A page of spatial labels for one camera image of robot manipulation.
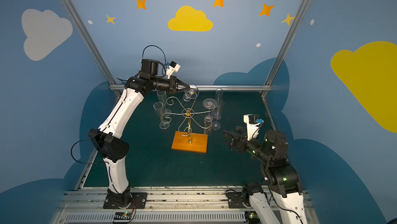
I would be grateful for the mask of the clear flute glass front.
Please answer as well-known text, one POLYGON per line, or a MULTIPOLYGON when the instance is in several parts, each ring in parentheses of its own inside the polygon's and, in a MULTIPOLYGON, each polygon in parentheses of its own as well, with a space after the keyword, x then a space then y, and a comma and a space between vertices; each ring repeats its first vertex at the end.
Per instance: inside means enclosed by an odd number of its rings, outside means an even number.
POLYGON ((224 101, 222 100, 222 98, 223 98, 223 89, 217 89, 215 100, 217 101, 218 105, 215 108, 214 112, 212 113, 213 118, 216 120, 220 120, 222 117, 222 110, 224 106, 224 101))

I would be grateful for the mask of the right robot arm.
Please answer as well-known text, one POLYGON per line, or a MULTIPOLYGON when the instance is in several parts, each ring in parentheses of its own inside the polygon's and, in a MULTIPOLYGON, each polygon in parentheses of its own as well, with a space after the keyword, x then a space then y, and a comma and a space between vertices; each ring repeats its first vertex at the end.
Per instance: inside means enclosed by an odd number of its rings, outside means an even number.
POLYGON ((246 184, 243 200, 253 208, 263 224, 306 224, 303 187, 297 171, 287 157, 286 136, 273 129, 265 133, 261 143, 254 135, 249 136, 244 128, 237 127, 238 133, 224 131, 223 135, 231 150, 248 152, 261 162, 261 172, 271 197, 280 210, 281 220, 266 202, 266 194, 258 183, 246 184))

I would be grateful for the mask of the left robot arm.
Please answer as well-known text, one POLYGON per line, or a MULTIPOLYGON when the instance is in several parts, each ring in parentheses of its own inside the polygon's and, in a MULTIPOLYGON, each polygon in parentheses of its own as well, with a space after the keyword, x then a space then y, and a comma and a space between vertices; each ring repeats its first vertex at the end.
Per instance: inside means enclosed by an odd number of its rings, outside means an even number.
POLYGON ((125 163, 130 145, 122 140, 123 132, 136 108, 151 91, 175 94, 190 88, 174 75, 180 67, 174 61, 160 62, 142 58, 140 71, 126 81, 122 95, 109 116, 97 129, 89 131, 88 139, 102 157, 108 174, 109 186, 103 208, 136 207, 125 163))

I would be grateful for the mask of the orange wooden rack base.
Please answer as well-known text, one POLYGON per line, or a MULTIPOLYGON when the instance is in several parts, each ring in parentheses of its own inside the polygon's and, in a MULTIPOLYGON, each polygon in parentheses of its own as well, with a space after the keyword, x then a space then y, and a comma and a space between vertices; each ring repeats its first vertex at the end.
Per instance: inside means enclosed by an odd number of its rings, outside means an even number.
POLYGON ((207 152, 208 136, 205 134, 175 132, 172 149, 177 151, 203 153, 207 152))

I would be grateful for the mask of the right green circuit board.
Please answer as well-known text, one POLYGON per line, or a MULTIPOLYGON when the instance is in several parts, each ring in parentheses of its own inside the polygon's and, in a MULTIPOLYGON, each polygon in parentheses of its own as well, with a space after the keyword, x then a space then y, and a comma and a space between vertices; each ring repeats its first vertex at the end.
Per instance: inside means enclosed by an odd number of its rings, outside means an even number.
POLYGON ((257 218, 254 213, 245 212, 245 224, 257 224, 257 218))

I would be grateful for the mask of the green circuit board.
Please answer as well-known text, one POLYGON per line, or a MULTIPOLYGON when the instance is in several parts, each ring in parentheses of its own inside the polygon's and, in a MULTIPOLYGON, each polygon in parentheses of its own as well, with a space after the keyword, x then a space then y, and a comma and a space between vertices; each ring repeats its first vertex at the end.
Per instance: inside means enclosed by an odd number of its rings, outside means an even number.
POLYGON ((257 224, 257 218, 254 213, 245 212, 245 224, 257 224))
POLYGON ((116 212, 113 216, 114 223, 128 223, 131 219, 131 212, 116 212))

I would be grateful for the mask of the left green circuit board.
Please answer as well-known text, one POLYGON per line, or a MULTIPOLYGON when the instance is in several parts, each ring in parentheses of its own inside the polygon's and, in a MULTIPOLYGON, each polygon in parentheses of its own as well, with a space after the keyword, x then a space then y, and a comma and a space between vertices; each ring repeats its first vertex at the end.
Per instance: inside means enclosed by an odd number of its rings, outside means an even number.
POLYGON ((114 223, 128 223, 131 219, 131 212, 116 212, 113 216, 114 223))

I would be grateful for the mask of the aluminium frame left post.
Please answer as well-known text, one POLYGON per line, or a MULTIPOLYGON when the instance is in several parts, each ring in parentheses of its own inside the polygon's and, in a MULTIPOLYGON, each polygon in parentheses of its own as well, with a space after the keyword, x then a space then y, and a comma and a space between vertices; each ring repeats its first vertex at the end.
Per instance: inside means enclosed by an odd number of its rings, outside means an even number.
POLYGON ((84 42, 86 43, 89 51, 91 52, 93 58, 95 59, 96 63, 98 64, 100 70, 102 71, 102 73, 105 76, 106 80, 108 81, 109 85, 116 84, 115 78, 113 77, 109 67, 107 66, 98 47, 96 46, 93 38, 91 37, 91 35, 88 31, 88 28, 86 27, 82 17, 80 16, 76 6, 74 5, 73 1, 72 0, 60 0, 60 1, 63 4, 64 8, 66 9, 71 20, 75 24, 78 32, 82 36, 84 42))

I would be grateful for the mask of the aluminium frame post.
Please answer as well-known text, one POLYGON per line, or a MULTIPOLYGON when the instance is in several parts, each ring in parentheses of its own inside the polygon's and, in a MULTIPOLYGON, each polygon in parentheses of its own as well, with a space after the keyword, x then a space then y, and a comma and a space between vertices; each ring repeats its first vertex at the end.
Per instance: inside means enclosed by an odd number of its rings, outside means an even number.
POLYGON ((100 70, 102 71, 102 73, 105 76, 106 80, 108 81, 109 85, 116 84, 115 78, 113 77, 109 67, 107 66, 98 47, 96 46, 93 38, 91 37, 91 35, 88 31, 88 28, 86 27, 82 17, 80 16, 76 6, 74 5, 73 1, 72 0, 60 0, 60 1, 63 4, 64 8, 66 9, 71 20, 75 24, 78 32, 82 36, 84 42, 86 43, 89 51, 91 52, 93 58, 95 59, 96 63, 98 64, 100 70))
MULTIPOLYGON (((279 50, 279 53, 269 71, 269 74, 266 78, 265 84, 264 86, 268 86, 271 88, 273 81, 277 75, 277 72, 279 71, 279 68, 281 67, 281 64, 285 58, 285 56, 287 55, 287 52, 293 42, 293 39, 299 29, 300 24, 302 23, 305 14, 307 13, 310 4, 311 4, 312 0, 301 0, 298 9, 295 13, 295 18, 292 21, 292 24, 290 24, 288 32, 286 34, 286 37, 282 43, 282 46, 279 50)), ((267 91, 262 91, 261 92, 261 97, 263 100, 265 100, 265 97, 267 95, 267 92, 271 91, 271 89, 267 90, 267 91)))

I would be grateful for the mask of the aluminium mounting rail base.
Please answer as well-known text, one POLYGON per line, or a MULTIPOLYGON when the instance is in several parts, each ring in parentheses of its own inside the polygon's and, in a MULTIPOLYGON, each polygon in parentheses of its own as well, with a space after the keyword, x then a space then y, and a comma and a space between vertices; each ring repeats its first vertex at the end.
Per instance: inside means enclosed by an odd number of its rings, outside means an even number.
MULTIPOLYGON (((245 212, 256 212, 243 200, 245 186, 135 187, 129 208, 109 209, 103 188, 64 194, 54 224, 245 224, 245 212), (128 223, 114 223, 116 212, 131 212, 128 223)), ((267 186, 261 186, 270 209, 281 220, 267 186)), ((307 224, 319 222, 307 192, 303 192, 307 224)))

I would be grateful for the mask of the aluminium frame right post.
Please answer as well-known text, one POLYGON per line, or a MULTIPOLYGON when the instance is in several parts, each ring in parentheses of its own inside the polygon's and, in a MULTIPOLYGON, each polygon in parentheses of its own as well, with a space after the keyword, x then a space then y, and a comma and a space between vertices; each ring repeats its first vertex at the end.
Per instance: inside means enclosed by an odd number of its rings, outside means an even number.
MULTIPOLYGON (((302 23, 305 14, 307 13, 310 4, 311 4, 312 0, 301 0, 298 9, 295 13, 295 18, 292 21, 292 24, 290 24, 288 32, 286 34, 286 37, 282 43, 282 46, 279 50, 279 53, 269 71, 269 74, 266 78, 265 84, 264 86, 268 86, 271 88, 273 81, 277 75, 277 72, 279 71, 279 68, 281 67, 281 64, 285 58, 285 56, 287 55, 287 52, 293 42, 293 39, 299 29, 300 24, 302 23)), ((267 91, 262 91, 261 92, 261 97, 263 100, 265 100, 265 97, 267 95, 267 92, 271 91, 271 89, 267 90, 267 91)))

